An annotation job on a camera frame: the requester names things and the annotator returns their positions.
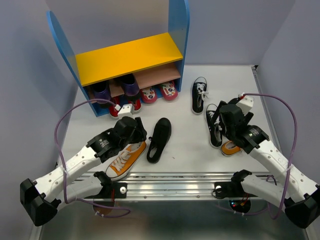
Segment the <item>orange sneaker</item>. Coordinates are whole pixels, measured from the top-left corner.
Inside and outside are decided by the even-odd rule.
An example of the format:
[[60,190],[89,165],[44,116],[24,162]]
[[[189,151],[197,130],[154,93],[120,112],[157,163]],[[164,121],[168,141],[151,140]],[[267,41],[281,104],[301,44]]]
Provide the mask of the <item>orange sneaker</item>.
[[242,149],[236,146],[236,144],[233,141],[229,140],[221,146],[220,151],[224,156],[230,157],[240,153]]
[[130,144],[106,169],[106,175],[114,182],[124,178],[146,149],[146,142]]

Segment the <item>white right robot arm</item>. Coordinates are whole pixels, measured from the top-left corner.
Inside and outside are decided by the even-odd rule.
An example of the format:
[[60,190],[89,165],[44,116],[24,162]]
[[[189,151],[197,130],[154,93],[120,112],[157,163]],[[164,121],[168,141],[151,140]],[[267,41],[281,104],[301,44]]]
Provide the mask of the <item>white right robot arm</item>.
[[254,99],[248,96],[221,101],[215,119],[222,135],[262,164],[278,184],[243,169],[230,181],[215,183],[212,195],[217,199],[259,197],[279,207],[297,227],[306,229],[320,215],[320,186],[289,163],[260,127],[249,124],[253,104]]

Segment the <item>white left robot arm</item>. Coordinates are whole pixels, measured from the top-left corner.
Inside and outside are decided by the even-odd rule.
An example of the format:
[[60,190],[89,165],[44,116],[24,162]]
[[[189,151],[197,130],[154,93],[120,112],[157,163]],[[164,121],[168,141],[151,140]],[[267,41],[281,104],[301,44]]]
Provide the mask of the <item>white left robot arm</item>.
[[113,182],[125,177],[146,149],[147,132],[140,117],[124,116],[87,142],[67,162],[19,186],[19,200],[36,227],[53,219],[73,201],[120,193]]

